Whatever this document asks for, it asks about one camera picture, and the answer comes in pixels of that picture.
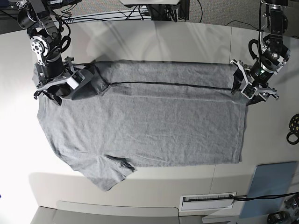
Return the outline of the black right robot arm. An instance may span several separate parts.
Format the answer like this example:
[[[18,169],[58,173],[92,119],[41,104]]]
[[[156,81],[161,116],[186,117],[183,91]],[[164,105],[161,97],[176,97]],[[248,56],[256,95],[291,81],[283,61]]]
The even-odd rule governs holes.
[[[62,59],[71,43],[71,29],[56,9],[78,4],[77,0],[18,0],[17,21],[27,31],[30,47],[37,57],[36,92],[56,105],[71,97],[92,79],[73,66],[73,57]]]

